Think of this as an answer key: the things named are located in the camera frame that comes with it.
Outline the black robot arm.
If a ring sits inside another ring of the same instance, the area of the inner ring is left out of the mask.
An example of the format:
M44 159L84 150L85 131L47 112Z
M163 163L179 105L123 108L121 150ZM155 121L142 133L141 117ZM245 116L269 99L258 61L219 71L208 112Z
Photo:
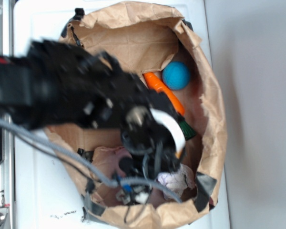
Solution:
M184 156L182 117L168 96L148 89L102 51L33 42L26 56L0 56L0 111L27 129L73 123L120 129L140 175L175 172Z

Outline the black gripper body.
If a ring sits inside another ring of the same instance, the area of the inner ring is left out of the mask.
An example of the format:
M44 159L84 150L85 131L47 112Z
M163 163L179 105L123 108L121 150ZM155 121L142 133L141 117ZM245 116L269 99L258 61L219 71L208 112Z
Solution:
M121 140L143 177L176 172L184 153L179 114L165 93L154 90L120 96Z

